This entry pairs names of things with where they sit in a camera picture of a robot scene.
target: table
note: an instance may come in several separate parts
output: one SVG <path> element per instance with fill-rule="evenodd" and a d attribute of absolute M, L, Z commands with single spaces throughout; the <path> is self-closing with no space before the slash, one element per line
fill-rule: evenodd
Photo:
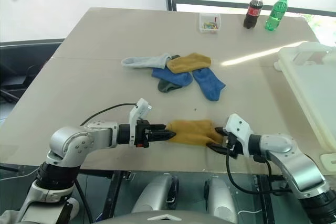
<path fill-rule="evenodd" d="M 222 28 L 215 35 L 197 30 L 197 13 L 89 9 L 0 127 L 1 162 L 39 165 L 51 135 L 60 127 L 79 125 L 104 108 L 144 98 L 153 106 L 147 117 L 151 123 L 211 119 L 222 126 L 230 114 L 238 113 L 255 133 L 290 134 L 322 173 L 329 174 L 319 160 L 327 151 L 319 145 L 283 74 L 272 66 L 277 48 L 317 39 L 302 18 L 285 17 L 276 32 L 264 30 L 265 19 L 261 16 L 254 29 L 246 30 L 243 15 L 222 14 Z M 195 81 L 160 93 L 150 69 L 120 64 L 126 57 L 164 52 L 211 57 L 211 69 L 227 85 L 220 100 L 206 100 Z M 259 58 L 222 65 L 244 56 Z M 127 123 L 130 110 L 117 108 L 96 119 Z M 266 172 L 263 164 L 242 156 L 230 164 L 233 172 Z M 207 148 L 157 142 L 150 148 L 119 145 L 93 152 L 82 168 L 224 172 L 224 165 L 224 156 Z"/>

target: yellow sock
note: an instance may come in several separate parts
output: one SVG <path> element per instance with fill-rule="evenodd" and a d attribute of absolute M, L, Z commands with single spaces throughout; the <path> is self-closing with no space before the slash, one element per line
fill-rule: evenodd
<path fill-rule="evenodd" d="M 215 131 L 210 120 L 183 121 L 176 120 L 166 126 L 167 130 L 176 133 L 176 136 L 169 139 L 170 142 L 201 145 L 207 143 L 222 144 L 223 136 Z"/>
<path fill-rule="evenodd" d="M 167 67 L 173 73 L 190 72 L 200 68 L 207 68 L 211 65 L 211 59 L 196 52 L 185 56 L 179 57 L 167 62 Z"/>

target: coca-cola bottle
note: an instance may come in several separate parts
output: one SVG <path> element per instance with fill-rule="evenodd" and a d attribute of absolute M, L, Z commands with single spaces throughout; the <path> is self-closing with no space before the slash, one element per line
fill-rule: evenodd
<path fill-rule="evenodd" d="M 250 29 L 256 26 L 262 7 L 263 0 L 251 0 L 244 20 L 244 27 Z"/>

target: blue sock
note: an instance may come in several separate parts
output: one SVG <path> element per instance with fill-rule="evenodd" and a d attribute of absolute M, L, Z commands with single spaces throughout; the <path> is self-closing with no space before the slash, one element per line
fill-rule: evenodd
<path fill-rule="evenodd" d="M 193 81 L 190 73 L 173 73 L 167 67 L 153 68 L 152 76 L 180 86 L 187 86 Z"/>
<path fill-rule="evenodd" d="M 210 101 L 218 101 L 221 90 L 225 87 L 210 68 L 201 68 L 193 71 L 193 76 L 205 97 Z"/>

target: small plastic container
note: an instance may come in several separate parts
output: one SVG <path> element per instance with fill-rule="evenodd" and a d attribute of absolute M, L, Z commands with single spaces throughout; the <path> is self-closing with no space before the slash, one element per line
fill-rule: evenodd
<path fill-rule="evenodd" d="M 220 30 L 219 13 L 200 13 L 199 30 L 202 33 L 216 33 Z"/>

